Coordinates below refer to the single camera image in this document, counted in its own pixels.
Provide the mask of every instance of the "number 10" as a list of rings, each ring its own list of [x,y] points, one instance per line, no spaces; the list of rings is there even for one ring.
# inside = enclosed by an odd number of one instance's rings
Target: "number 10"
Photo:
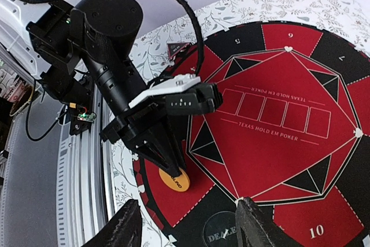
[[[311,239],[314,239],[316,236],[315,236],[315,231],[313,228],[310,228],[310,232],[311,232]],[[316,227],[316,234],[317,235],[323,235],[324,234],[324,227],[322,225],[318,225]]]

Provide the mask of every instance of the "round poker mat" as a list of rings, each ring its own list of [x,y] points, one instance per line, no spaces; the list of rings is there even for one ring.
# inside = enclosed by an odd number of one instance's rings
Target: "round poker mat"
[[[304,246],[370,243],[370,60],[312,26],[248,23],[205,41],[215,113],[174,117],[191,187],[166,187],[134,162],[150,216],[176,246],[234,246],[235,200],[251,197]],[[167,71],[195,69],[190,47]]]

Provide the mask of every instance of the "red poker mat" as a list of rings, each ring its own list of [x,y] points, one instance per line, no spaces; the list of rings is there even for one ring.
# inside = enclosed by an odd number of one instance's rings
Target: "red poker mat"
[[[250,23],[205,41],[215,113],[174,117],[191,187],[134,162],[146,208],[176,246],[236,246],[235,200],[249,196],[304,246],[364,246],[370,226],[370,60],[344,39],[287,22]],[[189,47],[166,69],[189,73]]]

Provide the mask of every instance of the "orange disc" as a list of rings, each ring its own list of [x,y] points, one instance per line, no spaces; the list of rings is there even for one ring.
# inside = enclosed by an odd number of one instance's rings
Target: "orange disc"
[[[165,171],[160,169],[160,177],[163,182],[172,190],[177,192],[185,192],[190,187],[190,179],[184,170],[180,168],[181,175],[173,178]]]

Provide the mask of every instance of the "white bracket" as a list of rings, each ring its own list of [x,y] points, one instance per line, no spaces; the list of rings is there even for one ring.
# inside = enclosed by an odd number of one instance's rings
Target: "white bracket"
[[[133,108],[137,106],[137,104],[155,95],[182,93],[200,82],[201,78],[194,74],[188,73],[186,75],[176,75],[173,79],[163,81],[158,85],[142,91],[128,105],[130,108]]]

